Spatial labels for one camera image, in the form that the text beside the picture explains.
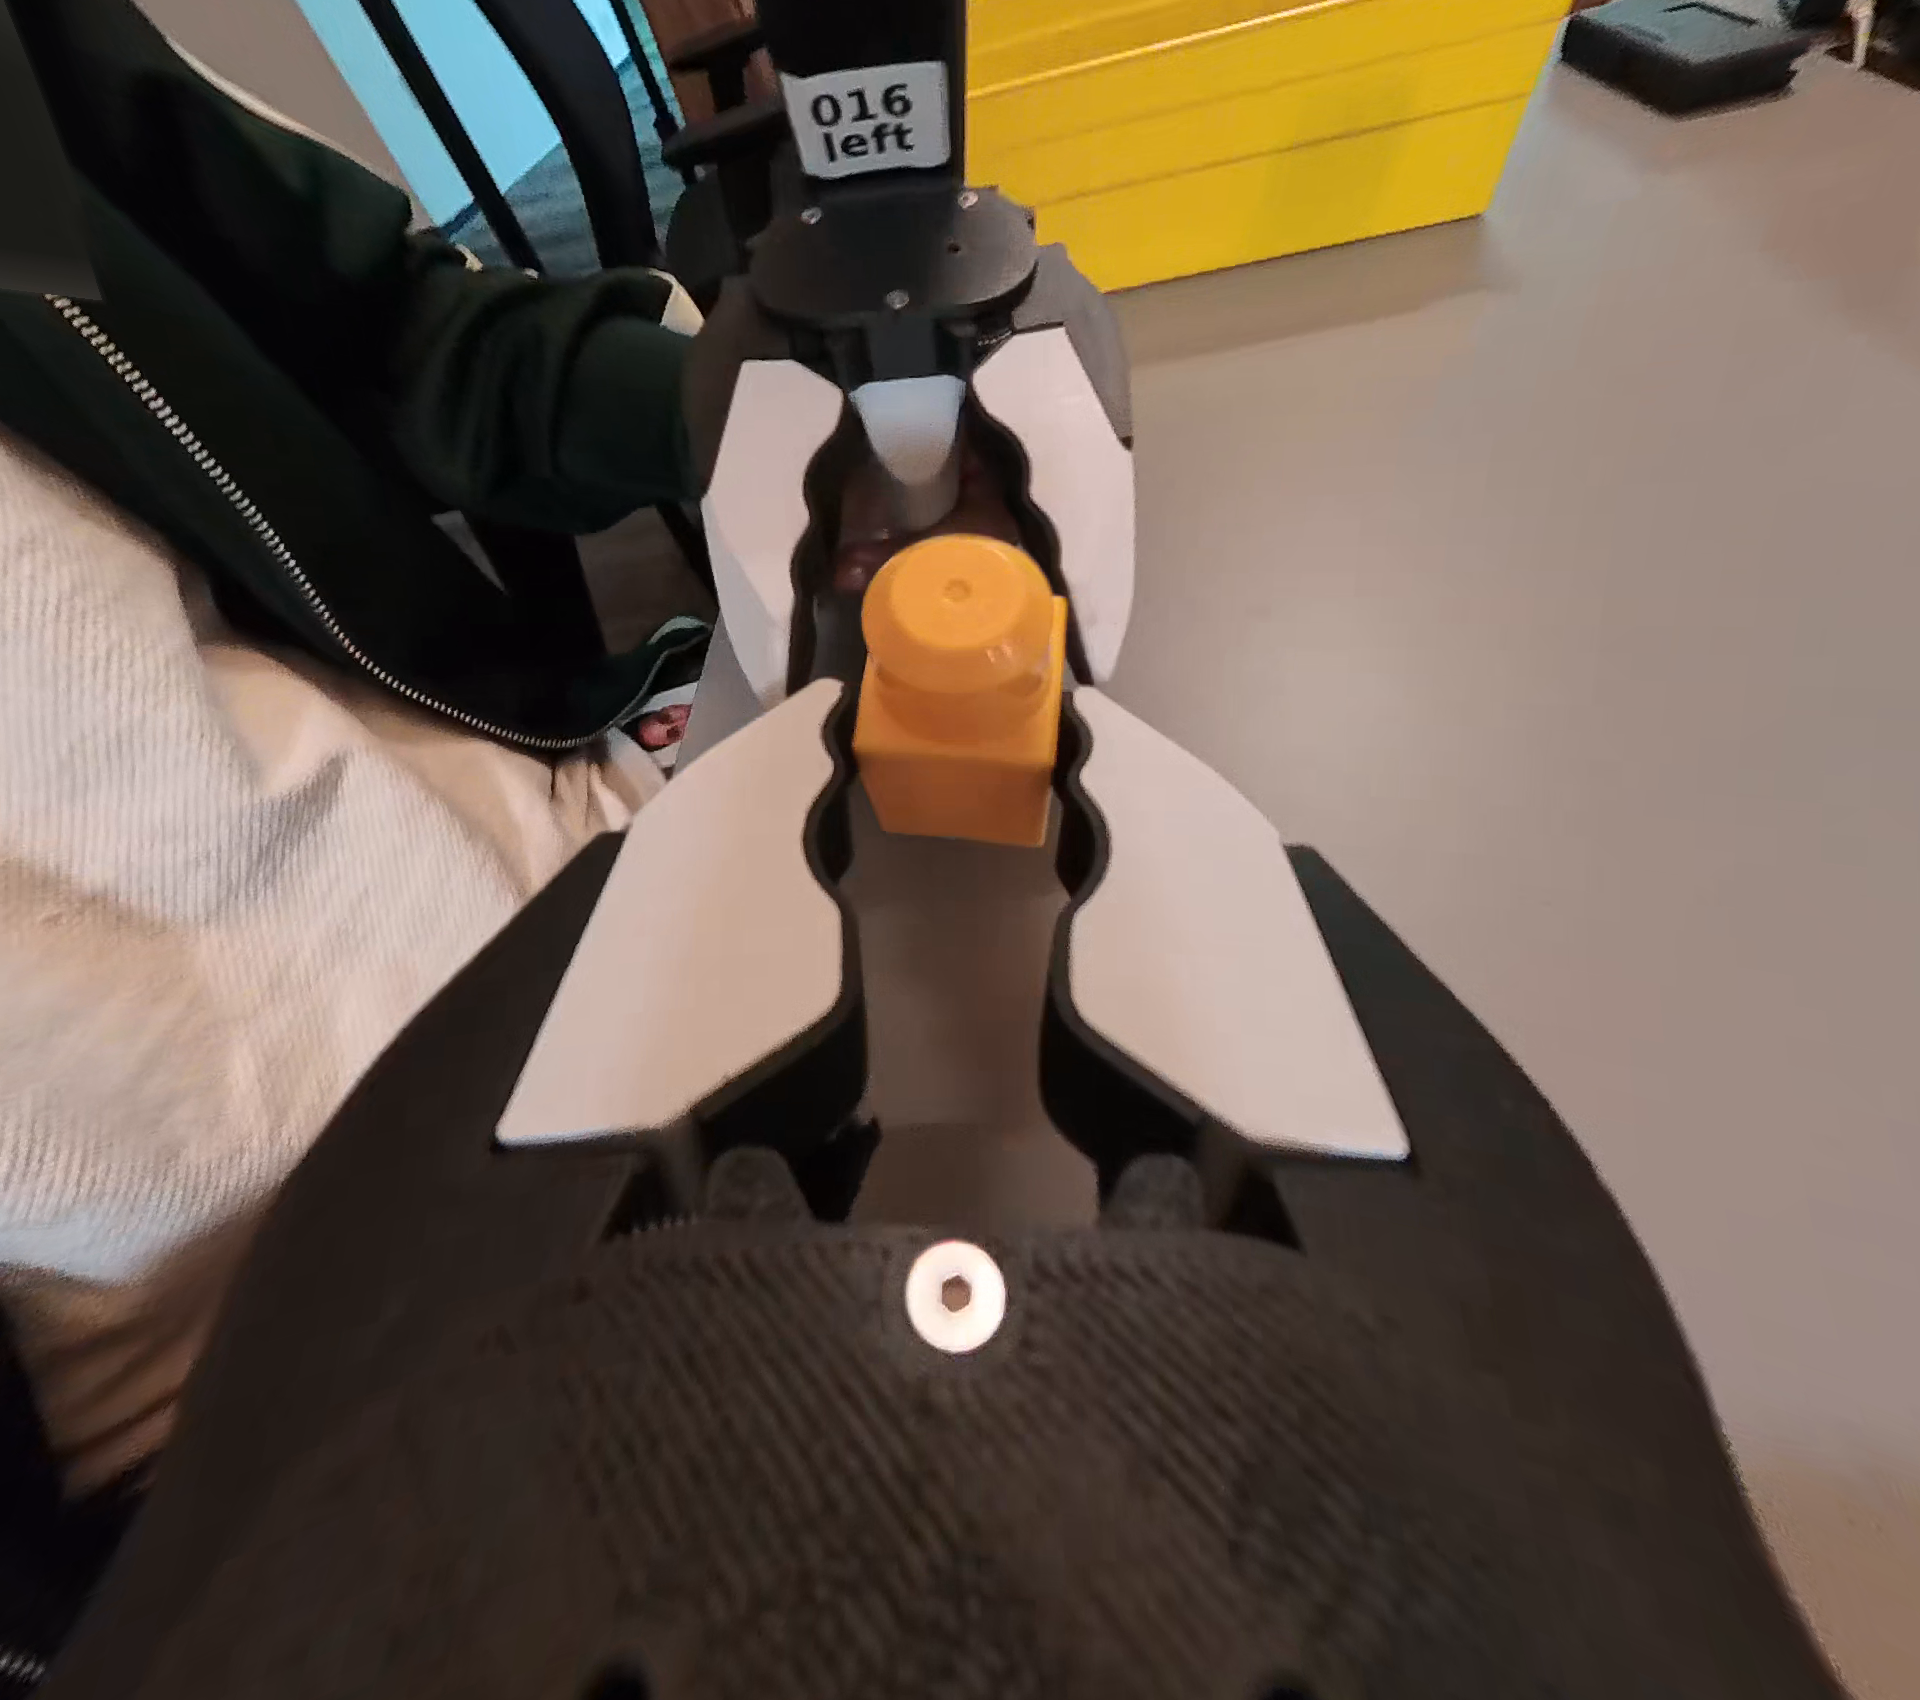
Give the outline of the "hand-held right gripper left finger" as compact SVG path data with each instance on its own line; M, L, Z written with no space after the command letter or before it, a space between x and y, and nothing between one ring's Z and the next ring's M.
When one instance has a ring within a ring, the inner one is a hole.
M779 1156L845 1222L875 1159L853 865L853 689L816 680L641 810L492 1129L505 1153L639 1148L673 1210Z

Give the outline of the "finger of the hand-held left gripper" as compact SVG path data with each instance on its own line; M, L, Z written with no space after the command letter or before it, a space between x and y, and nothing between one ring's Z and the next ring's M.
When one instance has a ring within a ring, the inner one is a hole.
M1092 374L1065 326L1016 332L976 370L973 391L1021 446L1023 498L1051 530L1080 657L1076 673L1107 686L1134 611L1139 487L1134 454L1116 434Z
M762 710L791 693L797 555L811 527L805 484L842 409L842 391L797 359L744 361L702 495L719 618Z

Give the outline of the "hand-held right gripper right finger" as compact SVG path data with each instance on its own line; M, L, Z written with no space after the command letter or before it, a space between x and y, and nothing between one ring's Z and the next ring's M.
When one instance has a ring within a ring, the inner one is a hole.
M1065 892L1040 1101L1112 1211L1172 1159L1207 1222L1281 1222L1290 1164L1408 1170L1414 1146L1278 828L1092 686L1068 689Z

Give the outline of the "yellow plastic block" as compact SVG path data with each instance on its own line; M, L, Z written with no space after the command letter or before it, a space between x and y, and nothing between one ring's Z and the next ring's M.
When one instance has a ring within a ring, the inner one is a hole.
M896 837L1045 845L1070 610L1019 545L922 537L867 587L853 749Z

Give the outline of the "yellow plastic bin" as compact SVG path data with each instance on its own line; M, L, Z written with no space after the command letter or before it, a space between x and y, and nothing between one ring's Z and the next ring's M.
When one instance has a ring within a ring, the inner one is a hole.
M1092 284L1468 221L1574 0L971 0L966 176Z

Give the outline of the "person's left forearm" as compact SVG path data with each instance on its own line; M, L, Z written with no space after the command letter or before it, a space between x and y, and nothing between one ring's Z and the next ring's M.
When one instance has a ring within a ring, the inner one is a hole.
M434 232L401 246L382 397L430 495L487 523L591 536L698 498L685 376L705 316L656 267L489 267Z

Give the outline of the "grey desk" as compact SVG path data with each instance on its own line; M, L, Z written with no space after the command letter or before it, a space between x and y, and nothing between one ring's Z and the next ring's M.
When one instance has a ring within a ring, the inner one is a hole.
M1550 64L1482 221L1116 316L1116 693L1546 1089L1841 1677L1917 1696L1917 89Z

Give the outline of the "person's left hand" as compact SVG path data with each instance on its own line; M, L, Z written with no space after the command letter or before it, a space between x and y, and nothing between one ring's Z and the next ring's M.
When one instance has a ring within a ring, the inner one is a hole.
M900 481L872 458L856 463L841 492L831 587L848 598L862 595L888 559L926 537L976 536L1024 543L998 474L979 454L963 451L951 487L936 492L951 505L933 522L915 523L907 515L908 495Z

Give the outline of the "black office chair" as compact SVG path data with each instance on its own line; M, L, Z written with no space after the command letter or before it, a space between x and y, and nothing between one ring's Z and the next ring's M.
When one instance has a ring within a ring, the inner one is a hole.
M751 68L760 50L756 15L706 27L663 50L673 82L700 82L706 93L706 110L688 110L685 125L660 142L663 160L685 184L705 169L719 172L732 160L756 154L773 131L773 115L751 98Z

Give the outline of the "black high-back chair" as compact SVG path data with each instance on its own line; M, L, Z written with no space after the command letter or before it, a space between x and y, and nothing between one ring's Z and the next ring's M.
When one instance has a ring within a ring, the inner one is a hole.
M643 145L623 79L576 0L472 2L558 129L583 187L599 264L660 264Z

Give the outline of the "person's white clothing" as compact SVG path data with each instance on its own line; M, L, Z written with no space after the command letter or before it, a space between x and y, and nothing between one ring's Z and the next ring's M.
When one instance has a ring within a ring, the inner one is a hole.
M2 460L4 1324L63 1486L170 1438L260 1214L417 1012L663 789L245 641L170 548Z

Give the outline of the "person's green jacket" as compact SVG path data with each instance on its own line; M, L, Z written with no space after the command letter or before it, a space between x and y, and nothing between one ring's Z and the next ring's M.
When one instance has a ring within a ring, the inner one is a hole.
M4 300L4 426L198 569L239 626L529 756L636 725L711 630L589 652L445 533L382 397L408 194L272 119L135 0L4 0L99 294Z

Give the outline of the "black flat box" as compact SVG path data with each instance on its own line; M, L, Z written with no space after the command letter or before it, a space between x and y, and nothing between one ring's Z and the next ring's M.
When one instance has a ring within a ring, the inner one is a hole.
M1608 0L1574 12L1558 44L1573 72L1671 117L1780 98L1813 34L1707 0Z

